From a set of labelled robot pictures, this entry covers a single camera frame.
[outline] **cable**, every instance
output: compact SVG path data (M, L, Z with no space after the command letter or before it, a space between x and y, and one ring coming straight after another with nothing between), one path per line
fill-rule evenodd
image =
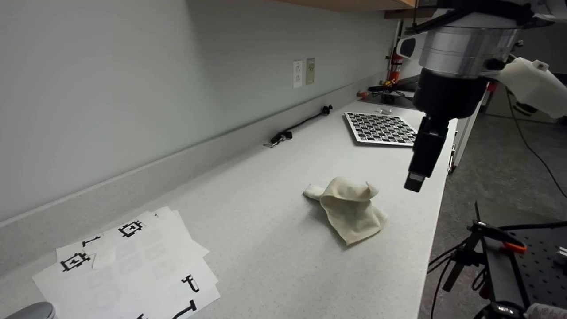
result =
M418 26L416 19L418 19L418 8L419 8L421 0L416 0L414 6L412 6L412 24L411 28Z
M304 121L313 120L313 118L317 118L317 116L329 114L331 109L333 109L333 104L322 106L318 113L310 114L310 116L306 116L304 120L301 120L301 121L297 121L297 123L292 123L292 125L281 129L279 132L276 132L272 137L269 137L267 145L269 145L269 146L274 146L274 145L278 145L278 143L281 143L281 141L285 141L285 139L290 139L290 137L294 136L294 134L290 132L290 129L295 129L295 127L303 125Z
M497 113L481 113L481 116L496 116L496 118L508 118L513 120L512 116L506 114L497 114ZM517 118L519 121L535 121L535 123L543 123L543 125L554 125L554 121L543 121L543 120L531 120L531 118Z
M453 247L446 249L444 253L434 256L434 258L428 261L427 274L432 272L432 270L435 270L442 261L446 261L446 260L451 256L451 253L453 253L455 249L458 249L462 244L464 244L464 240L458 242L458 244L453 246Z
M480 208L476 199L474 199L474 214L476 214L476 221L480 221Z
M430 304L430 311L428 311L428 316L430 316L430 319L434 319L439 286L441 286L441 281L442 281L442 276L444 276L444 272L446 272L448 263L450 263L450 260L446 260L446 263L444 263L444 267L442 267L442 270L441 270L441 274L439 274L435 292L432 293L432 304Z
M552 184L556 185L556 189L563 194L563 198L567 198L567 192L563 191L563 187L559 185L559 182L556 180L556 176L552 175L549 164L531 148L531 145L528 143L524 132L520 130L520 125L513 114L513 106L512 106L512 98L510 98L510 90L506 90L506 97L508 97L508 106L510 106L510 111L512 111L512 118L515 121L515 127L517 127L517 132L519 132L519 137L524 141L524 145L528 146L528 150L545 166L549 176L552 178Z
M474 276L474 279L473 279L473 283L471 283L471 288L473 288L473 290L481 288L481 285L483 285L485 279L487 279L487 274L489 274L489 270L483 267L483 269Z

